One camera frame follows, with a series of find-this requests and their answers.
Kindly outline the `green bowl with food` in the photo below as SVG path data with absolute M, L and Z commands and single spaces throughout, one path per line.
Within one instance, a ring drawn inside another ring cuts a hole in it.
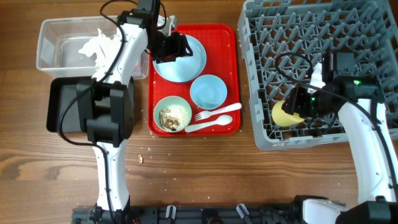
M 192 109 L 180 96 L 167 96 L 155 106 L 153 118 L 158 128 L 166 133 L 183 131 L 190 123 Z

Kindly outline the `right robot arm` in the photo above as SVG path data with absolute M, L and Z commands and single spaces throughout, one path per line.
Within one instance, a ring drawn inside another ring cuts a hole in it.
M 385 96 L 376 77 L 354 74 L 354 53 L 329 51 L 311 65 L 310 83 L 296 83 L 276 103 L 278 126 L 299 124 L 306 117 L 335 114 L 347 134 L 358 180 L 358 205 L 347 209 L 328 199 L 301 200 L 302 223 L 397 223 L 397 156 L 387 127 Z

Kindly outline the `white napkin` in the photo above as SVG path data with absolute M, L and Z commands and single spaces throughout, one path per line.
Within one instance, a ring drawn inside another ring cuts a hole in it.
M 78 52 L 87 57 L 92 57 L 95 54 L 95 65 L 102 67 L 113 62 L 120 46 L 120 36 L 114 34 L 111 37 L 107 37 L 103 34 L 103 31 L 98 28 L 98 35 L 85 43 Z

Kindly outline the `light blue bowl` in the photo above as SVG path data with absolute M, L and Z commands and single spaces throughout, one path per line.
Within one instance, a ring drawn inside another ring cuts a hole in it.
M 202 75 L 190 87 L 190 98 L 199 108 L 213 110 L 221 106 L 228 95 L 224 81 L 215 75 Z

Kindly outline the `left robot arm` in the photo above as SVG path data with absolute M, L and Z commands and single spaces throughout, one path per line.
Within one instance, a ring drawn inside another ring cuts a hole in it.
M 124 172 L 124 150 L 134 126 L 134 99 L 129 93 L 132 69 L 142 53 L 157 63 L 173 62 L 193 54 L 185 35 L 164 31 L 158 26 L 159 13 L 165 11 L 160 1 L 138 1 L 136 8 L 123 11 L 112 23 L 117 27 L 118 50 L 113 59 L 89 80 L 79 80 L 76 96 L 60 115 L 57 132 L 70 143 L 63 131 L 65 117 L 73 105 L 78 107 L 81 130 L 87 135 L 85 146 L 97 157 L 99 196 L 95 219 L 107 214 L 115 220 L 129 208 L 129 192 Z

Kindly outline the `yellow plastic cup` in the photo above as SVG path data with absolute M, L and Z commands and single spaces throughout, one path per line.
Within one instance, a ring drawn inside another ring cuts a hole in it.
M 282 109 L 282 105 L 284 103 L 285 101 L 281 100 L 277 102 L 272 109 L 271 116 L 276 125 L 281 127 L 287 127 L 305 121 L 303 118 L 299 116 L 298 113 L 294 113 L 293 115 L 286 113 Z

